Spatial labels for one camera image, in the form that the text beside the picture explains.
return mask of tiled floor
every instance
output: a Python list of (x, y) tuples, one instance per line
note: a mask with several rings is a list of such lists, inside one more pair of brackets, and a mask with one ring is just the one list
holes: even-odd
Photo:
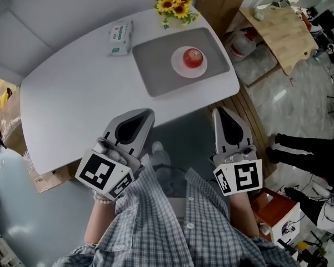
[[(275, 65), (269, 50), (265, 46), (258, 47), (249, 57), (235, 63), (235, 70), (244, 83), (251, 83), (264, 71)], [(313, 58), (300, 61), (290, 76), (277, 71), (269, 78), (248, 89), (248, 93), (256, 106), (266, 133), (281, 133), (299, 137), (334, 138), (334, 114), (328, 114), (334, 107), (333, 100), (326, 96), (334, 96), (334, 65), (328, 55), (321, 56), (320, 62)], [(280, 150), (305, 153), (279, 145)], [(278, 164), (278, 169), (266, 180), (266, 185), (277, 191), (282, 186), (299, 184), (299, 189), (308, 196), (315, 196), (310, 181), (311, 174), (296, 167)], [(314, 176), (312, 178), (322, 185), (326, 182)], [(315, 226), (308, 218), (302, 220), (301, 233), (307, 235), (309, 228)]]

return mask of wooden board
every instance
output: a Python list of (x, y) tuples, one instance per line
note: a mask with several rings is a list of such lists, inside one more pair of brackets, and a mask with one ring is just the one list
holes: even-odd
[(196, 0), (195, 8), (222, 41), (242, 2), (243, 0)]
[(260, 117), (258, 116), (256, 108), (254, 107), (244, 86), (240, 84), (240, 91), (238, 94), (217, 103), (211, 104), (207, 107), (207, 109), (205, 109), (205, 113), (210, 118), (210, 121), (212, 111), (217, 106), (224, 106), (229, 108), (231, 111), (235, 112), (242, 119), (244, 119), (246, 124), (249, 125), (253, 138), (253, 144), (257, 149), (257, 157), (262, 159), (263, 176), (265, 179), (269, 177), (277, 169), (277, 166), (270, 163), (268, 157), (266, 156), (265, 151), (266, 148), (270, 145), (269, 140), (263, 128)]
[(284, 73), (289, 75), (299, 60), (310, 57), (317, 44), (304, 22), (290, 8), (268, 6), (261, 10), (262, 22), (254, 19), (253, 10), (240, 8), (240, 12), (264, 39)]

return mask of cardboard box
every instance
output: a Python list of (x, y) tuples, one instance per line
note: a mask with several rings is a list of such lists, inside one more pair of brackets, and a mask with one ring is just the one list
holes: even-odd
[(37, 174), (24, 141), (21, 124), (19, 89), (13, 93), (0, 111), (0, 128), (2, 140), (6, 147), (23, 156), (28, 173), (39, 193), (57, 187), (74, 177), (80, 160), (64, 165), (43, 175)]

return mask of person's leg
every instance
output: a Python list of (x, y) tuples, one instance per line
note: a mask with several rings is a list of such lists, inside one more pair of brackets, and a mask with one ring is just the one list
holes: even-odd
[(275, 137), (275, 143), (290, 149), (299, 149), (311, 152), (313, 154), (326, 152), (332, 148), (332, 140), (312, 139), (306, 137), (287, 136), (278, 133)]
[(285, 194), (295, 202), (300, 203), (300, 209), (303, 213), (317, 225), (318, 215), (324, 205), (323, 201), (310, 200), (304, 193), (293, 188), (284, 188)]
[(322, 159), (312, 154), (291, 154), (280, 150), (266, 149), (266, 154), (272, 163), (283, 162), (299, 169), (313, 173), (319, 177), (326, 177)]

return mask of plaid shirt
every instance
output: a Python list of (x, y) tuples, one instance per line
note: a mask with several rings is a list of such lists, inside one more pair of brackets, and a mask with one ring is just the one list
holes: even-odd
[(229, 222), (227, 205), (194, 170), (186, 173), (182, 228), (150, 165), (116, 202), (116, 218), (97, 245), (85, 245), (54, 266), (298, 266), (261, 238), (248, 238)]

